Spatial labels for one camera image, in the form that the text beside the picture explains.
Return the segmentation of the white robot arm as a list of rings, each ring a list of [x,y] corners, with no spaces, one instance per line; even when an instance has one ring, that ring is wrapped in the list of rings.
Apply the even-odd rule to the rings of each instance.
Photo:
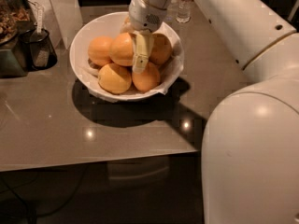
[[[136,30],[171,0],[131,0]],[[298,34],[261,0],[194,0],[251,85],[222,100],[201,151],[205,224],[298,224]]]

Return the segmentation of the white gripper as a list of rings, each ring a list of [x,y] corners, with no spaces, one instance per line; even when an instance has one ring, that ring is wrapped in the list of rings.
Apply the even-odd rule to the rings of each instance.
[[[167,0],[131,0],[129,17],[124,20],[120,32],[134,33],[134,73],[141,74],[145,70],[154,45],[152,32],[161,27],[166,13]]]

